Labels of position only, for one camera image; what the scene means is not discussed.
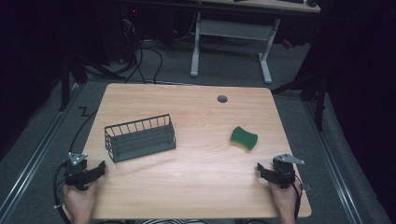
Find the person's striped clothing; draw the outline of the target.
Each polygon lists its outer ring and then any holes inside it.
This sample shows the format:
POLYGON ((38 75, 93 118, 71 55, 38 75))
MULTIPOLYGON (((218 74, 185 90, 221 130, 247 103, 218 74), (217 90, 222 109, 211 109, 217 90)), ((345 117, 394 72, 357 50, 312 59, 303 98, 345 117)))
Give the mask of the person's striped clothing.
POLYGON ((209 224, 201 219, 145 219, 136 221, 136 224, 209 224))

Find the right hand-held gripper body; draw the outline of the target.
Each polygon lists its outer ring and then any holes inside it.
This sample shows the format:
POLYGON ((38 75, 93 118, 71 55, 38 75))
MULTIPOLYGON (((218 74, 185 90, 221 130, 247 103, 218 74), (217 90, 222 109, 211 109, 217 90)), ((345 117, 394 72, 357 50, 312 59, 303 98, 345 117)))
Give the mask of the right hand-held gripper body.
POLYGON ((304 165, 304 160, 290 154, 281 154, 273 157, 273 168, 277 175, 276 184, 281 189, 286 189, 295 181, 294 164, 304 165))

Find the person's right hand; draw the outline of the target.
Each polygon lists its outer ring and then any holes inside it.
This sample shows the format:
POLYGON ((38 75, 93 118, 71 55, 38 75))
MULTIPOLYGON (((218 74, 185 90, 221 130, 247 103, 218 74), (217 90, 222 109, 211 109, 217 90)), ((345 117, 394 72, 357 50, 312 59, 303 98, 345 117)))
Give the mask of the person's right hand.
POLYGON ((272 191, 274 204, 278 214, 281 217, 294 217, 298 191, 295 190, 293 185, 288 185, 284 189, 271 182, 269 182, 268 185, 272 191))

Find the metal floor rail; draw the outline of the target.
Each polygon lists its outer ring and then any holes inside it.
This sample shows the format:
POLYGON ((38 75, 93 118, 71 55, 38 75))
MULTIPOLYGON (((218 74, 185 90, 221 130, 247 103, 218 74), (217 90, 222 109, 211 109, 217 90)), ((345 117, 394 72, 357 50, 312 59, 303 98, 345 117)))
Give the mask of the metal floor rail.
POLYGON ((29 119, 11 151, 0 162, 0 223, 7 223, 12 217, 46 158, 71 104, 83 88, 83 84, 72 85, 69 89, 70 99, 64 109, 61 109, 62 87, 53 89, 50 98, 29 119))
POLYGON ((326 162, 328 172, 332 179, 333 185, 337 192, 338 198, 346 212, 349 224, 362 224, 361 215, 357 209, 357 206, 353 200, 349 187, 345 179, 343 178, 340 169, 337 166, 336 160, 330 149, 330 145, 325 137, 323 131, 321 131, 316 124, 315 111, 310 103, 302 102, 304 111, 310 119, 310 123, 318 138, 320 148, 322 150, 323 158, 326 162))

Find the white desk with wooden top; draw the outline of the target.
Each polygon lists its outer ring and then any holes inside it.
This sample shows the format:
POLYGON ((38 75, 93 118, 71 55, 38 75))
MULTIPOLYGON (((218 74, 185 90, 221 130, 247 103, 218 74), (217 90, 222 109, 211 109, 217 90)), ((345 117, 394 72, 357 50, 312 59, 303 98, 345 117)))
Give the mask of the white desk with wooden top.
MULTIPOLYGON (((265 9, 285 13, 313 13, 319 14, 321 8, 313 3, 314 0, 190 0, 198 7, 219 6, 236 7, 237 9, 265 9)), ((264 41, 266 46, 258 54, 262 69, 262 76, 266 84, 272 83, 272 77, 267 63, 267 57, 276 37, 280 24, 280 17, 272 19, 270 25, 253 22, 221 21, 219 19, 202 19, 201 13, 196 14, 194 49, 191 59, 191 76, 199 74, 200 37, 202 35, 230 37, 248 40, 264 41)))

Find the green and yellow sponge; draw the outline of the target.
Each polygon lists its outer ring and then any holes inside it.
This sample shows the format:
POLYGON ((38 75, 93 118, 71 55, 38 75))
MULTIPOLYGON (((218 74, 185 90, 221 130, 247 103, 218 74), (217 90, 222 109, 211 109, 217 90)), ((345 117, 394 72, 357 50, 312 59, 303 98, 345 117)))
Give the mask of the green and yellow sponge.
POLYGON ((232 131, 230 142, 246 150, 252 150, 258 142, 258 135, 237 126, 232 131))

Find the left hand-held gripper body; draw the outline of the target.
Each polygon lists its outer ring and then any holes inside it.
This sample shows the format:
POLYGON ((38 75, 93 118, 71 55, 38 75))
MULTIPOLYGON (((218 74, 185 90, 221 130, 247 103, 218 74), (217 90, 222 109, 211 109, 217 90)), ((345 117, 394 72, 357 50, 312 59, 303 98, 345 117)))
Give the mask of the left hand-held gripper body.
POLYGON ((66 160, 66 171, 64 174, 65 184, 74 186, 78 190, 86 190, 85 173, 87 167, 87 154, 68 153, 66 160))

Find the person's left hand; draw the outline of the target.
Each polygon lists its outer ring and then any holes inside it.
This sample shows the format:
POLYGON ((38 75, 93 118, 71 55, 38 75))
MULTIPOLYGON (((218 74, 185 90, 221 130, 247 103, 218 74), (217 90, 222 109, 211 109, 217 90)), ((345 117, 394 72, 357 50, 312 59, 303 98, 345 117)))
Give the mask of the person's left hand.
POLYGON ((74 186, 64 185, 65 208, 72 217, 92 216, 95 205, 96 189, 96 181, 91 182, 86 190, 78 190, 74 186))

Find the grey wire basket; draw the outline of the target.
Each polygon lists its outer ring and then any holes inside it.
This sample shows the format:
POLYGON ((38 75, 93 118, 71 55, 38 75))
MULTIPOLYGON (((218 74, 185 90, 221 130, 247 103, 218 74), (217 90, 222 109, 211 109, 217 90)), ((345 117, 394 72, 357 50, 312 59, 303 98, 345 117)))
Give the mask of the grey wire basket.
POLYGON ((105 147, 115 163, 177 147, 169 114, 105 127, 105 147))

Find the black metal stand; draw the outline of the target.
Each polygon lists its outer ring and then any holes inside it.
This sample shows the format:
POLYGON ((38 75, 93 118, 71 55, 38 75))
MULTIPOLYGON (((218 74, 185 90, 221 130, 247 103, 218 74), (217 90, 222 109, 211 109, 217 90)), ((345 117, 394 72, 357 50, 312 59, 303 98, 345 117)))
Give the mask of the black metal stand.
POLYGON ((324 101, 326 94, 328 75, 326 73, 311 74, 303 77, 297 77, 293 81, 271 90, 272 94, 280 94, 288 90, 301 90, 300 99, 304 102, 316 101, 314 110, 314 121, 317 128, 322 132, 323 111, 325 109, 324 101))
POLYGON ((99 63, 95 63, 94 61, 78 55, 73 51, 67 51, 64 59, 62 60, 62 98, 60 111, 65 111, 70 101, 71 89, 69 76, 72 76, 77 84, 85 84, 88 81, 88 76, 85 70, 86 65, 92 67, 106 77, 123 79, 123 77, 119 76, 116 72, 110 71, 99 63))

